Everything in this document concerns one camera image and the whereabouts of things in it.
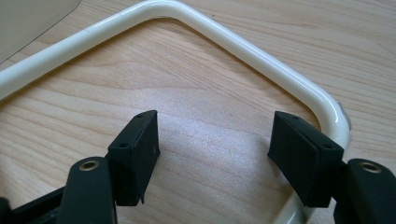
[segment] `white tube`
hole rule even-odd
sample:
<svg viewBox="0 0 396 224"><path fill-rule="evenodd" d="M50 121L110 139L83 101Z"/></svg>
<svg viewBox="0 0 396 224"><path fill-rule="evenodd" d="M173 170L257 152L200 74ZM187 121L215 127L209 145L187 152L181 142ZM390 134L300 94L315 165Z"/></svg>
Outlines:
<svg viewBox="0 0 396 224"><path fill-rule="evenodd" d="M347 116L329 93L207 16L172 0L136 4L10 66L0 73L0 99L110 37L155 18L174 18L186 23L273 80L311 108L321 130L338 145L347 148ZM279 213L276 223L301 222L304 220L301 217L309 217L310 214L311 210L304 209L294 193Z"/></svg>

